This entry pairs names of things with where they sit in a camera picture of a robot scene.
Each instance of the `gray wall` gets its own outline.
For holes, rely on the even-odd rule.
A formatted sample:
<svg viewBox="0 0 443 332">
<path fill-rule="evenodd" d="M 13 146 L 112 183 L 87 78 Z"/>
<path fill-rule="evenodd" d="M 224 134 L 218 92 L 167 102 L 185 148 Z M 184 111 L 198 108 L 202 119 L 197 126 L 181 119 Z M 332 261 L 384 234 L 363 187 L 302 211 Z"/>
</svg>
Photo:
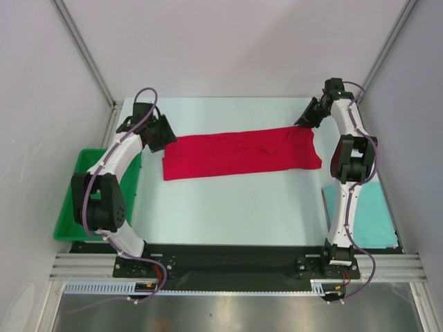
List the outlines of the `gray wall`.
<svg viewBox="0 0 443 332">
<path fill-rule="evenodd" d="M 361 82 L 406 0 L 65 2 L 119 100 L 150 84 L 162 98 L 310 98 L 325 77 Z"/>
<path fill-rule="evenodd" d="M 0 326 L 32 284 L 23 303 L 32 306 L 30 331 L 60 248 L 53 232 L 75 161 L 100 145 L 109 116 L 49 0 L 2 1 L 0 100 Z"/>
<path fill-rule="evenodd" d="M 443 308 L 443 1 L 420 1 L 362 104 L 407 251 Z"/>
</svg>

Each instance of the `green tray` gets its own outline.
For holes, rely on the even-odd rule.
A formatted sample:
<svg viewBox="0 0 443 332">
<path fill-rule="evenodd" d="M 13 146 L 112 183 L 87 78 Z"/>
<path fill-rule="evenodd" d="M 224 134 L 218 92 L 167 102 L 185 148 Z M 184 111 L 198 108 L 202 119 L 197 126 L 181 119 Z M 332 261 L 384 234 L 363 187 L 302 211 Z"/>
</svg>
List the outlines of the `green tray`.
<svg viewBox="0 0 443 332">
<path fill-rule="evenodd" d="M 85 149 L 78 156 L 75 173 L 85 172 L 105 154 L 106 149 Z M 138 175 L 140 174 L 141 154 L 137 155 L 120 182 L 123 198 L 126 203 L 126 220 L 131 224 L 132 208 L 134 206 L 134 198 L 136 196 Z M 100 197 L 100 193 L 91 197 Z M 63 208 L 60 212 L 57 227 L 54 232 L 54 239 L 58 241 L 102 241 L 102 238 L 88 237 L 83 230 L 83 226 L 78 225 L 74 221 L 74 212 L 72 205 L 72 190 L 69 186 L 66 198 L 64 199 Z"/>
</svg>

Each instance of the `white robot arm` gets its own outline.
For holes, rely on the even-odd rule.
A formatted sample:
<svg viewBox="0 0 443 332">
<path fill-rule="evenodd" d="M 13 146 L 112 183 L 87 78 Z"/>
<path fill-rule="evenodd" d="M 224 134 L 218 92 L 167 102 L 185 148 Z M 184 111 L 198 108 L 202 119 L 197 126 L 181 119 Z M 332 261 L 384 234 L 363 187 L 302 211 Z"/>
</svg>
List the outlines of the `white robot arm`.
<svg viewBox="0 0 443 332">
<path fill-rule="evenodd" d="M 340 78 L 325 82 L 320 100 L 312 98 L 305 112 L 296 121 L 299 127 L 319 127 L 323 118 L 332 116 L 340 132 L 340 140 L 331 160 L 331 176 L 336 183 L 336 206 L 320 269 L 334 276 L 354 264 L 354 218 L 361 185 L 371 176 L 377 139 L 369 137 L 361 123 L 352 93 Z"/>
<path fill-rule="evenodd" d="M 76 173 L 71 179 L 75 222 L 84 226 L 82 213 L 85 196 L 88 196 L 87 229 L 112 242 L 128 258 L 142 257 L 145 242 L 126 220 L 120 181 L 129 164 L 146 145 L 156 152 L 177 140 L 166 117 L 157 107 L 157 117 L 148 115 L 151 109 L 153 104 L 134 103 L 132 116 L 119 126 L 111 147 L 103 157 L 86 173 Z M 92 178 L 92 189 L 88 192 Z M 100 198 L 90 197 L 96 192 L 100 193 Z"/>
</svg>

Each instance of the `red towel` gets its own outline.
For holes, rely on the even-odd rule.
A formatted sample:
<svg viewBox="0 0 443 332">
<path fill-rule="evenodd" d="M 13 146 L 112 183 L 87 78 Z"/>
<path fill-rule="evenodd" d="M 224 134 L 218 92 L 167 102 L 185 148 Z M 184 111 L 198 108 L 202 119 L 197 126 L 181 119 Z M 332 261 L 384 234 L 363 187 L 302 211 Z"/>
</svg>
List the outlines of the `red towel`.
<svg viewBox="0 0 443 332">
<path fill-rule="evenodd" d="M 165 181 L 292 168 L 321 168 L 309 128 L 179 137 L 166 147 L 163 158 Z"/>
</svg>

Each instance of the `purple cable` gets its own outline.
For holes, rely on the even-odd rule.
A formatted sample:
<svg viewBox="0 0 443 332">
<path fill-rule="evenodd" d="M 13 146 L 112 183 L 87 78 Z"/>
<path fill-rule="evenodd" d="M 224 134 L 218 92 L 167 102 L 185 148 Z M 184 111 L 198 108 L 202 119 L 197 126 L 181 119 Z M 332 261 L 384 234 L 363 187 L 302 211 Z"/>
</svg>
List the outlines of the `purple cable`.
<svg viewBox="0 0 443 332">
<path fill-rule="evenodd" d="M 349 103 L 349 105 L 347 106 L 347 111 L 349 112 L 350 118 L 351 118 L 351 122 L 352 125 L 354 126 L 355 130 L 357 133 L 359 133 L 360 135 L 362 135 L 364 138 L 366 138 L 369 143 L 372 145 L 372 148 L 374 149 L 374 154 L 375 154 L 375 163 L 374 163 L 374 169 L 372 170 L 371 175 L 369 175 L 369 177 L 359 183 L 355 183 L 353 186 L 351 186 L 351 188 L 349 189 L 349 199 L 347 200 L 346 203 L 346 214 L 345 214 L 345 229 L 346 229 L 346 235 L 348 237 L 348 239 L 350 240 L 350 242 L 352 243 L 352 245 L 355 247 L 356 250 L 358 250 L 359 252 L 367 255 L 371 261 L 372 261 L 372 272 L 370 274 L 370 276 L 368 277 L 368 280 L 366 281 L 366 283 L 364 283 L 364 285 L 362 285 L 362 287 L 360 287 L 360 289 L 358 289 L 358 291 L 356 291 L 355 293 L 352 293 L 351 295 L 348 295 L 347 297 L 345 297 L 345 299 L 349 299 L 350 297 L 353 297 L 355 295 L 357 295 L 358 293 L 360 293 L 367 285 L 369 285 L 369 283 L 372 281 L 372 279 L 374 278 L 375 275 L 375 269 L 377 268 L 377 265 L 375 263 L 375 258 L 374 256 L 372 256 L 368 251 L 360 248 L 357 246 L 357 244 L 355 243 L 354 239 L 352 238 L 352 235 L 350 234 L 349 228 L 346 226 L 349 226 L 349 213 L 350 213 L 350 208 L 351 208 L 351 200 L 352 200 L 352 195 L 354 194 L 354 188 L 357 185 L 364 185 L 365 183 L 368 183 L 369 181 L 371 181 L 375 174 L 377 173 L 377 170 L 379 168 L 379 152 L 377 151 L 377 146 L 375 145 L 375 142 L 373 141 L 373 139 L 371 139 L 371 137 L 369 135 L 366 135 L 365 133 L 363 133 L 360 129 L 357 128 L 357 123 L 355 121 L 355 118 L 352 114 L 351 111 L 351 106 L 357 101 L 360 100 L 361 98 L 363 98 L 363 96 L 365 95 L 365 89 L 354 82 L 350 82 L 350 81 L 343 81 L 344 84 L 351 84 L 351 85 L 355 85 L 357 87 L 359 87 L 362 91 L 362 94 L 358 97 L 358 98 L 354 98 L 353 100 L 351 100 L 351 102 Z"/>
<path fill-rule="evenodd" d="M 129 135 L 131 135 L 135 130 L 137 130 L 152 114 L 152 112 L 154 112 L 155 107 L 157 105 L 157 101 L 159 99 L 159 95 L 157 93 L 157 91 L 155 91 L 155 89 L 153 88 L 144 88 L 141 89 L 135 96 L 134 98 L 134 104 L 136 103 L 139 95 L 144 92 L 144 91 L 152 91 L 154 93 L 154 102 L 152 103 L 152 107 L 149 110 L 149 112 L 147 112 L 147 114 L 143 117 L 143 119 L 141 119 L 135 126 L 133 126 L 121 139 L 120 139 L 120 143 L 116 143 L 113 145 L 113 147 L 111 147 L 111 149 L 109 149 L 106 153 L 106 156 L 103 158 L 103 163 L 102 165 L 99 165 L 96 169 L 96 171 L 92 174 L 91 180 L 89 181 L 87 188 L 86 188 L 86 192 L 84 194 L 84 199 L 83 199 L 83 206 L 82 206 L 82 224 L 83 224 L 83 229 L 86 232 L 86 234 L 89 237 L 103 237 L 103 235 L 99 235 L 99 234 L 93 234 L 91 233 L 91 231 L 88 228 L 88 223 L 87 223 L 87 208 L 88 208 L 88 201 L 89 201 L 89 195 L 91 194 L 92 191 L 92 186 L 94 184 L 94 181 L 96 180 L 98 173 L 100 173 L 100 171 L 103 169 L 103 166 L 106 165 L 107 161 L 111 158 L 112 154 L 115 152 L 115 150 L 117 149 L 117 147 L 126 139 L 129 137 Z M 118 253 L 119 256 L 124 255 L 130 259 L 135 259 L 137 261 L 145 261 L 147 263 L 151 263 L 151 264 L 156 264 L 157 266 L 159 266 L 162 271 L 163 271 L 163 279 L 161 284 L 148 296 L 144 297 L 143 299 L 140 300 L 136 300 L 136 303 L 143 303 L 145 301 L 147 301 L 149 298 L 151 298 L 153 295 L 155 295 L 159 290 L 161 290 L 163 288 L 163 286 L 165 285 L 166 282 L 166 277 L 167 277 L 167 270 L 165 268 L 165 266 L 160 263 L 159 261 L 155 261 L 153 259 L 148 259 L 148 258 L 142 258 L 142 257 L 135 257 L 127 252 L 123 252 L 123 250 L 121 250 L 111 239 L 108 239 L 109 244 L 112 246 L 112 248 L 114 248 L 116 250 L 116 252 Z M 102 301 L 93 303 L 93 304 L 89 304 L 87 306 L 83 306 L 82 308 L 78 308 L 72 311 L 69 311 L 69 313 L 77 313 L 79 311 L 82 311 L 84 309 L 88 309 L 88 308 L 92 308 L 96 305 L 105 303 L 105 302 L 109 302 L 109 301 L 113 301 L 115 299 L 126 299 L 125 297 L 111 297 L 109 299 L 104 299 Z"/>
</svg>

